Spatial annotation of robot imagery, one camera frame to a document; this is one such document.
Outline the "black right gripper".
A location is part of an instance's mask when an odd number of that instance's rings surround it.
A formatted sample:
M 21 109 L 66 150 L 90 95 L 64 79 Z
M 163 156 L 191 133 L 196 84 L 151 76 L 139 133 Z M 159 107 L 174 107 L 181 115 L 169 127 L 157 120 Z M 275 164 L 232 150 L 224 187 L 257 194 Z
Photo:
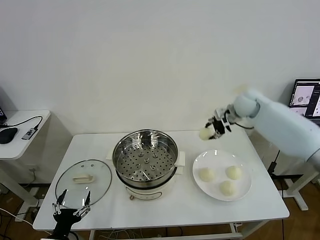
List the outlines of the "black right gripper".
M 215 133 L 209 137 L 209 139 L 219 139 L 222 137 L 226 131 L 231 132 L 230 123 L 228 120 L 223 118 L 217 118 L 215 116 L 208 119 L 207 123 L 205 124 L 205 128 L 208 128 L 210 125 L 213 125 Z

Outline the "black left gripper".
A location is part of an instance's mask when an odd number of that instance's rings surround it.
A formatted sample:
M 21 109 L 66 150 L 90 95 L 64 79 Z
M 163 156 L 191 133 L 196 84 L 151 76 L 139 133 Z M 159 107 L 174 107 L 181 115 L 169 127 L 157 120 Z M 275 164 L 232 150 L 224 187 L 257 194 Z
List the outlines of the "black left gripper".
M 91 192 L 89 191 L 86 198 L 82 201 L 82 207 L 78 210 L 63 208 L 61 209 L 62 203 L 67 193 L 65 189 L 62 194 L 57 198 L 56 202 L 52 204 L 53 207 L 53 218 L 56 221 L 55 228 L 53 230 L 53 236 L 67 236 L 73 224 L 81 221 L 81 217 L 86 216 L 91 210 Z

